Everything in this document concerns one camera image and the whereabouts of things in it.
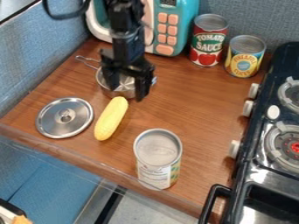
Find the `metal pot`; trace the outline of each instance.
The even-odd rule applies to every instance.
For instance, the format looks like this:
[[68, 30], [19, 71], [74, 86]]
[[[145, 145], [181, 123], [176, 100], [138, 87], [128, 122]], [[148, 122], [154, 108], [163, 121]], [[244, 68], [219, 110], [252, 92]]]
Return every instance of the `metal pot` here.
[[103, 73], [101, 71], [101, 67], [92, 66], [87, 63], [88, 61], [95, 61], [97, 63], [100, 63], [99, 60], [85, 58], [81, 55], [77, 55], [75, 57], [75, 59], [83, 62], [86, 66], [91, 67], [94, 70], [96, 70], [95, 79], [98, 82], [98, 84], [100, 85], [101, 91], [103, 94], [105, 94], [111, 98], [116, 97], [116, 96], [123, 96], [126, 99], [135, 98], [135, 80], [133, 77], [128, 77], [127, 75], [121, 74], [120, 86], [117, 89], [115, 89], [114, 91], [111, 91], [105, 82]]

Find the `toy microwave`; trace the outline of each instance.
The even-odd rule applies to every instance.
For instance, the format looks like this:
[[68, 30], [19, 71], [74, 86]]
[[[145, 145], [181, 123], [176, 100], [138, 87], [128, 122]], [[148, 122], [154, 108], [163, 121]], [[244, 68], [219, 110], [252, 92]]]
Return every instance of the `toy microwave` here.
[[[92, 0], [87, 11], [87, 26], [93, 35], [111, 43], [105, 0]], [[176, 56], [184, 48], [198, 15], [199, 0], [144, 0], [143, 21], [146, 52]]]

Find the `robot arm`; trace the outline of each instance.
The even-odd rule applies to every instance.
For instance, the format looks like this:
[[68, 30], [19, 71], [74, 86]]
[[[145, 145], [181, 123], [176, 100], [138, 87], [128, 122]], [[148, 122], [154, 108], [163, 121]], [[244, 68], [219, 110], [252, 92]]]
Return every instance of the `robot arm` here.
[[[78, 11], [65, 15], [53, 15], [47, 0], [43, 0], [43, 5], [51, 18], [67, 19], [82, 15], [88, 9], [90, 1], [86, 0]], [[113, 49], [100, 50], [103, 76], [111, 90], [119, 86], [120, 74], [134, 77], [136, 100], [139, 102], [150, 92], [155, 70], [144, 58], [144, 26], [141, 22], [144, 5], [140, 0], [104, 1]]]

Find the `black stove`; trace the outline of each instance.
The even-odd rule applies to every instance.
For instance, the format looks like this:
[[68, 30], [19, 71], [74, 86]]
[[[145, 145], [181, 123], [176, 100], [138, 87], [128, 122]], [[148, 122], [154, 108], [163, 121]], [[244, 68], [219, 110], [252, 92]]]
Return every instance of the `black stove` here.
[[299, 223], [299, 42], [275, 51], [249, 96], [247, 132], [230, 149], [233, 187], [211, 188], [199, 223], [208, 222], [217, 197], [227, 198], [223, 224]]

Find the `stove knob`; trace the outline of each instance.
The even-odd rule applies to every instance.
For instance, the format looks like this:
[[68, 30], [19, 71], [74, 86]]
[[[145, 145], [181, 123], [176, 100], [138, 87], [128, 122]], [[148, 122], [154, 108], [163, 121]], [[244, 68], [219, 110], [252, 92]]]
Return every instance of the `stove knob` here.
[[248, 98], [255, 99], [257, 92], [259, 91], [259, 87], [260, 87], [260, 85], [257, 83], [251, 84], [251, 87], [250, 87], [249, 93], [248, 93]]
[[239, 148], [240, 148], [240, 141], [232, 140], [231, 145], [229, 147], [228, 156], [230, 158], [235, 159], [238, 155]]
[[249, 117], [251, 112], [253, 111], [253, 108], [254, 108], [253, 101], [245, 101], [242, 115]]
[[276, 105], [271, 105], [267, 110], [267, 117], [271, 120], [275, 120], [281, 114], [280, 109]]

